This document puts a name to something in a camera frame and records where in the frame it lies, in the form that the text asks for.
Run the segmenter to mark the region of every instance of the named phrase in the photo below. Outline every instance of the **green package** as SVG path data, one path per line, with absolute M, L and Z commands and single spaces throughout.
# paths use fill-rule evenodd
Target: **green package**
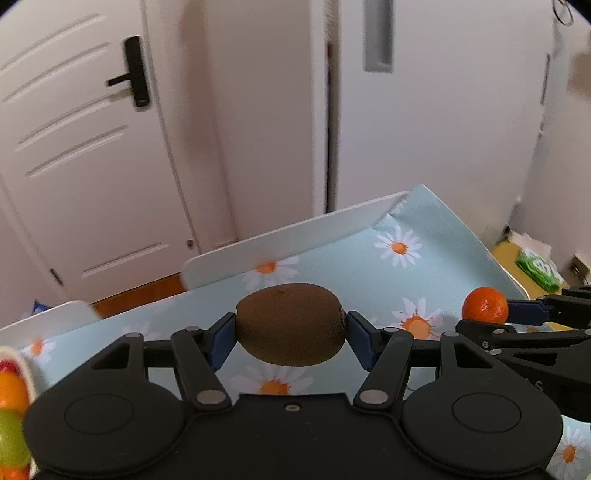
M 515 263 L 548 293 L 554 293 L 562 285 L 563 279 L 556 266 L 529 248 L 521 250 Z

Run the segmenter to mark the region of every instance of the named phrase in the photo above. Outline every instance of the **wooden floor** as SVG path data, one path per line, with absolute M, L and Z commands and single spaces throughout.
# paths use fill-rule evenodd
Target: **wooden floor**
M 92 306 L 105 319 L 184 291 L 180 274 L 176 274 L 97 301 Z

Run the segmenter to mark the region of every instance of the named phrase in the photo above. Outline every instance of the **white daisy flower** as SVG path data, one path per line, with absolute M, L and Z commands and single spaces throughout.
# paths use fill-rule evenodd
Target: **white daisy flower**
M 396 205 L 394 205 L 394 208 L 392 209 L 392 213 L 394 215 L 399 215 L 400 213 L 402 213 L 402 211 L 406 207 L 407 203 L 408 203 L 407 199 L 400 200 Z
M 38 366 L 46 365 L 51 360 L 51 351 L 56 347 L 55 342 L 37 340 L 21 350 L 21 353 Z
M 548 464 L 548 469 L 554 471 L 556 478 L 568 480 L 574 477 L 581 467 L 581 459 L 588 454 L 589 447 L 583 433 L 579 429 L 573 432 L 567 425 L 562 440 Z
M 299 395 L 312 385 L 312 377 L 304 377 L 305 367 L 279 367 L 264 364 L 263 371 L 246 367 L 248 376 L 236 375 L 230 385 L 240 393 L 261 395 Z
M 419 299 L 415 305 L 409 299 L 402 299 L 404 302 L 404 312 L 394 310 L 392 314 L 400 320 L 398 323 L 385 325 L 397 327 L 413 334 L 417 340 L 438 340 L 439 333 L 434 329 L 443 325 L 441 318 L 441 309 L 427 315 L 427 300 L 425 297 Z
M 370 319 L 368 319 L 368 322 L 371 323 L 378 330 L 382 330 L 382 329 L 385 329 L 388 327 L 400 328 L 400 323 L 392 323 L 387 320 L 383 321 L 383 320 L 380 320 L 378 317 L 371 317 Z
M 414 265 L 415 258 L 421 258 L 418 254 L 423 246 L 418 243 L 418 238 L 414 236 L 414 232 L 409 230 L 405 234 L 402 234 L 400 226 L 396 226 L 396 236 L 392 236 L 390 233 L 385 232 L 384 235 L 378 235 L 379 242 L 375 242 L 376 248 L 385 248 L 386 251 L 382 254 L 382 259 L 388 258 L 393 255 L 392 265 L 396 267 L 400 262 L 404 268 L 407 266 L 407 262 Z
M 291 279 L 298 274 L 295 268 L 288 265 L 295 265 L 300 261 L 299 257 L 289 257 L 278 262 L 269 262 L 256 267 L 250 272 L 242 275 L 242 281 L 246 282 L 246 289 L 255 291 L 260 287 L 267 288 L 282 283 L 290 283 Z
M 171 308 L 176 306 L 177 302 L 178 302 L 178 299 L 176 298 L 176 295 L 174 295 L 172 297 L 168 297 L 166 299 L 161 299 L 161 300 L 155 301 L 153 303 L 148 303 L 147 305 L 143 305 L 143 306 L 148 307 L 150 309 L 150 311 L 152 312 L 152 314 L 157 314 L 157 313 L 164 313 L 167 310 L 170 310 Z
M 150 331 L 151 327 L 150 327 L 150 323 L 146 322 L 143 325 L 137 323 L 135 325 L 129 325 L 127 327 L 123 327 L 121 329 L 121 335 L 125 335 L 127 333 L 141 333 L 142 335 L 144 335 L 144 340 L 146 342 L 150 342 L 152 340 L 158 340 L 160 337 L 162 337 L 162 335 L 158 332 L 152 332 Z

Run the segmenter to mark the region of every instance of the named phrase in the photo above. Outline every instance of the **door handle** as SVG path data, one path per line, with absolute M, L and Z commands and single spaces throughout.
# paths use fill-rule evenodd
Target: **door handle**
M 142 51 L 139 45 L 139 37 L 129 37 L 124 41 L 125 62 L 127 63 L 127 73 L 107 80 L 107 87 L 112 87 L 121 82 L 131 82 L 131 93 L 134 96 L 135 106 L 145 107 L 150 104 L 150 93 L 146 83 L 144 70 L 144 61 Z
M 394 0 L 365 0 L 365 71 L 392 73 Z

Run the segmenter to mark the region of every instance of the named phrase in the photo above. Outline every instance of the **white cabinet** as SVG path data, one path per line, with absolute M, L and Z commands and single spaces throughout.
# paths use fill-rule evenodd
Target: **white cabinet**
M 366 4 L 391 7 L 391 38 Z M 335 207 L 424 183 L 496 241 L 542 120 L 550 3 L 341 0 L 339 24 Z M 391 42 L 391 73 L 365 70 L 366 42 L 378 58 Z

